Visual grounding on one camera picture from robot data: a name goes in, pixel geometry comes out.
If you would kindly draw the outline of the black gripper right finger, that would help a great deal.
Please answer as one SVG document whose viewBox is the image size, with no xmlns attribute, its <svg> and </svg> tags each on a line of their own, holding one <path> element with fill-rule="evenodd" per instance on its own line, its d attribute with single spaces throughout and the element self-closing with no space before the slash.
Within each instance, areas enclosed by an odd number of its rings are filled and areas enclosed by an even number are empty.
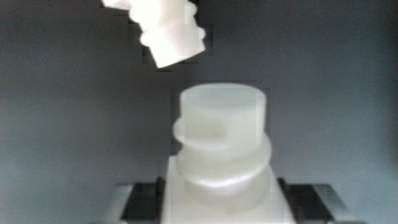
<svg viewBox="0 0 398 224">
<path fill-rule="evenodd" d="M 294 184 L 278 179 L 297 224 L 341 224 L 347 207 L 329 184 Z"/>
</svg>

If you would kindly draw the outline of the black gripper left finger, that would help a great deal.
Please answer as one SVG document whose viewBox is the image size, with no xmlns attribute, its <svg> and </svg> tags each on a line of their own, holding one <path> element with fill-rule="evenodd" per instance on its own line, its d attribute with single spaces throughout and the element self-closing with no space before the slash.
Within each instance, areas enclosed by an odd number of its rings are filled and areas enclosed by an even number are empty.
<svg viewBox="0 0 398 224">
<path fill-rule="evenodd" d="M 121 213 L 121 221 L 126 224 L 160 224 L 162 207 L 166 198 L 166 179 L 155 182 L 137 182 L 128 195 Z"/>
</svg>

